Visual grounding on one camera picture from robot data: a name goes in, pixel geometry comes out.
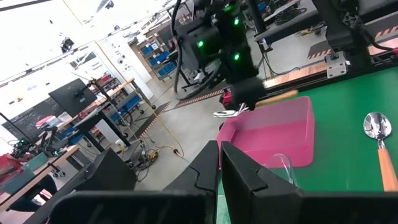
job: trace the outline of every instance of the pink plastic tray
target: pink plastic tray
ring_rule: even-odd
[[[313,160],[314,134],[311,101],[303,96],[226,120],[216,140],[219,146],[229,141],[267,168],[284,166],[272,159],[278,153],[286,155],[293,167],[303,167]]]

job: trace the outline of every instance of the orange handle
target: orange handle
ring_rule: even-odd
[[[398,191],[398,180],[394,166],[390,159],[387,149],[379,149],[381,178],[383,181],[384,191],[396,192]]]
[[[298,93],[299,93],[298,90],[290,90],[290,91],[288,91],[286,93],[283,93],[283,94],[280,94],[280,95],[277,95],[277,96],[273,96],[273,97],[268,98],[266,100],[258,101],[256,103],[256,108],[260,107],[260,106],[264,106],[264,105],[270,104],[270,103],[275,103],[276,101],[279,101],[279,100],[284,100],[286,98],[295,96]]]

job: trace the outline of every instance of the laboratory workbench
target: laboratory workbench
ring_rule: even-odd
[[[297,186],[311,192],[383,191],[377,141],[363,130],[365,116],[378,111],[392,124],[386,138],[398,173],[398,67],[324,85],[297,95],[308,96],[315,116],[313,162],[295,167]],[[276,174],[285,170],[272,169]],[[218,190],[217,223],[230,223],[224,190]]]

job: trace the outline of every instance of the concrete floor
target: concrete floor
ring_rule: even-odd
[[[252,49],[252,58],[255,65],[257,65],[262,57],[253,38],[250,37],[254,33],[248,32],[248,40]],[[322,41],[322,37],[315,37],[313,34],[306,35],[305,37],[287,37],[273,44],[273,50],[268,54],[272,68],[276,72],[284,72],[290,70],[295,66],[302,66],[307,63],[307,54],[311,45]],[[269,78],[266,75],[264,67],[259,68],[260,78]],[[221,118],[214,118],[212,113],[215,111],[223,110],[222,105],[218,102],[218,97],[209,98],[207,100],[194,103],[192,105],[183,106],[175,110],[173,108],[178,100],[175,97],[173,84],[174,81],[166,78],[165,82],[159,81],[156,77],[151,79],[147,84],[154,92],[154,96],[150,99],[153,104],[159,106],[161,104],[170,102],[168,111],[160,115],[160,120],[156,121],[148,131],[148,135],[155,141],[156,146],[172,146],[173,148],[183,149],[185,157],[181,159],[177,157],[171,149],[165,148],[160,152],[159,159],[150,166],[147,177],[138,182],[136,190],[162,190],[171,181],[173,181],[192,161],[199,152],[203,149],[209,140],[214,140],[218,134],[218,127],[223,122]],[[179,86],[185,85],[181,79]],[[139,114],[137,111],[133,113],[133,119],[136,121],[134,124],[140,126],[145,122],[146,117],[150,116],[152,110],[147,105],[141,105],[141,109],[145,110],[144,114]],[[122,130],[129,133],[131,131],[125,127]],[[154,148],[155,146],[147,141],[146,148]],[[91,147],[86,147],[86,142],[81,141],[80,151],[84,153],[89,159],[93,160],[98,151]],[[103,147],[112,147],[117,150],[117,146],[110,144],[106,140],[101,142]],[[123,154],[123,159],[127,160],[134,152],[134,148],[127,150]],[[66,177],[59,177],[55,179],[58,188],[76,174],[76,170],[70,164],[64,164],[62,169],[67,173]],[[3,224],[17,224],[30,216],[31,213],[22,212],[2,212],[0,213],[0,222]]]

